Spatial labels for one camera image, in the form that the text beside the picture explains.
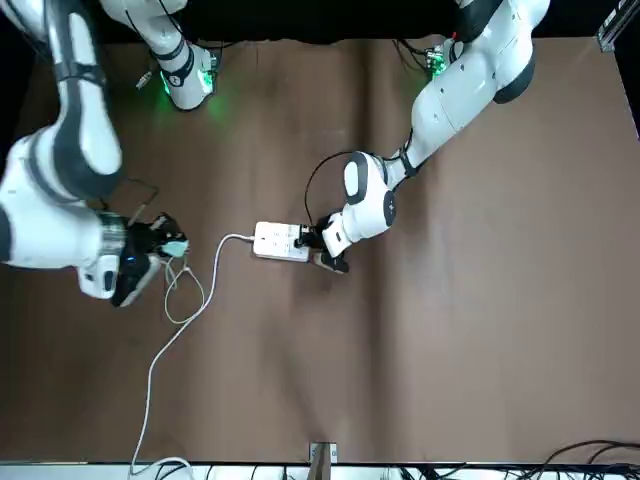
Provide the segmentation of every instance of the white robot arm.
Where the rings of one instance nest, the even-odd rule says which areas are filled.
[[[0,8],[48,46],[60,96],[56,122],[9,152],[0,184],[0,260],[27,268],[74,266],[84,293],[110,298],[124,225],[85,201],[113,190],[121,153],[86,13],[80,1],[0,0]]]
[[[348,160],[347,204],[315,227],[329,254],[323,256],[324,266],[337,269],[330,263],[349,246],[391,227],[394,190],[491,101],[507,103],[524,92],[535,65],[531,31],[545,16],[549,1],[456,0],[461,14],[457,33],[464,50],[420,92],[411,112],[409,140],[390,160],[364,152]]]
[[[211,53],[187,42],[169,18],[187,0],[100,0],[113,20],[142,37],[158,61],[171,99],[181,110],[191,110],[213,93]]]

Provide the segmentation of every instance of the brown paper backdrop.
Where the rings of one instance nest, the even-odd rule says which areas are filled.
[[[613,56],[591,39],[537,54],[527,93],[402,186],[393,229],[349,251],[349,275],[225,248],[213,305],[158,364],[143,458],[304,461],[330,440],[345,462],[540,461],[640,436],[640,148]],[[157,78],[133,90],[146,58],[105,58],[125,168],[161,187],[147,218],[179,220],[207,287],[223,234],[305,221],[314,165],[392,153],[421,88],[388,41],[249,44],[225,51],[219,95],[181,113]],[[38,68],[21,131],[56,102]],[[315,215],[342,205],[342,163],[315,180]],[[146,195],[123,183],[112,204]],[[1,458],[129,460],[173,331],[161,277],[123,310],[71,270],[0,278]],[[171,307],[197,303],[184,281]]]

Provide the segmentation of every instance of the power strip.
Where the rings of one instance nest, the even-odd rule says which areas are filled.
[[[294,242],[300,236],[301,225],[287,223],[256,223],[253,253],[256,257],[288,262],[308,262],[309,247],[298,248]]]

